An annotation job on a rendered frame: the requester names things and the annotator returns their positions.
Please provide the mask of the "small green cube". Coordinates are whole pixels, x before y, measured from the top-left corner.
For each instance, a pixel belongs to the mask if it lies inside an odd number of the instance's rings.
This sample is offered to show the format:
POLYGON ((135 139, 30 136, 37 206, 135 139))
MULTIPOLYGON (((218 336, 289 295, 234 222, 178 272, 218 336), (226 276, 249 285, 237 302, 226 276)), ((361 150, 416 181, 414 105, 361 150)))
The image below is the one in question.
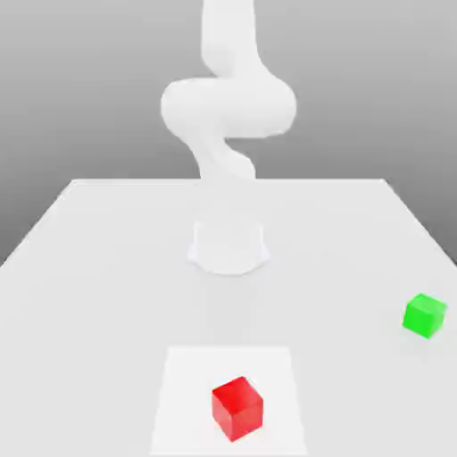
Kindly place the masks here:
POLYGON ((419 293, 406 305, 403 327, 430 339, 442 327, 447 308, 446 303, 419 293))

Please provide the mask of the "small red cube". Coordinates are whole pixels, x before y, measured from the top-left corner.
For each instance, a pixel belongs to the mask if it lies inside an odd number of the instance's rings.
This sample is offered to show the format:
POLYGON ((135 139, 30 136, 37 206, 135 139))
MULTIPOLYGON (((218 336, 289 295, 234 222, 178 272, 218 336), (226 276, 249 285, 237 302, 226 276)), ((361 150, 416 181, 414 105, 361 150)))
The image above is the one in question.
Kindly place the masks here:
POLYGON ((246 377, 212 390, 212 417, 230 442, 263 425, 264 401, 246 377))

